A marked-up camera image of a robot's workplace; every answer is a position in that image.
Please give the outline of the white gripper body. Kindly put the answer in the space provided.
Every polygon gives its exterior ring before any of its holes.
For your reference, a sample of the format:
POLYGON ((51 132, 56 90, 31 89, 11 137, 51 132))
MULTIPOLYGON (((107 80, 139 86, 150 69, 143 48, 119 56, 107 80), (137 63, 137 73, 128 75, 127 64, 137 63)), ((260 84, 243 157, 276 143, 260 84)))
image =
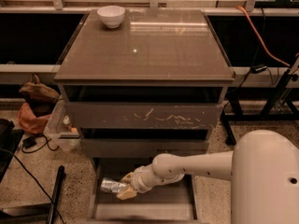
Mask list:
POLYGON ((160 177, 154 173, 152 166, 141 166, 132 172, 130 185, 137 193, 146 193, 154 187, 165 186, 179 182, 184 175, 167 175, 160 177))

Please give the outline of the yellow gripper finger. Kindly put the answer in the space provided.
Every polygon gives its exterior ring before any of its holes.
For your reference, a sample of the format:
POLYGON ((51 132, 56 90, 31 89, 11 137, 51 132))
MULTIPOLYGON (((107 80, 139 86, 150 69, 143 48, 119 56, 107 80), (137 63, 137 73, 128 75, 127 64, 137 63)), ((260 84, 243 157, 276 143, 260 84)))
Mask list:
POLYGON ((124 201, 128 199, 132 199, 136 195, 137 195, 137 191, 133 187, 127 186, 125 189, 123 189, 117 194, 117 198, 124 201))
POLYGON ((130 184, 132 182, 132 177, 133 177, 133 173, 130 172, 121 179, 121 182, 124 184, 130 184))

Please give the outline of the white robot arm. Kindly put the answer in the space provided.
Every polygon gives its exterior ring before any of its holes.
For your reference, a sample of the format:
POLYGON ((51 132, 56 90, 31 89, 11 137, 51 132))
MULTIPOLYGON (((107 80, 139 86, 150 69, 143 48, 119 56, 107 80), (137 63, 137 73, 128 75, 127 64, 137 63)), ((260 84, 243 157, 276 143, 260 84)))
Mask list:
POLYGON ((180 157, 156 156, 126 175, 126 200, 155 186, 201 175, 231 182, 232 224, 299 224, 299 149, 279 133, 245 134, 228 152, 180 157))

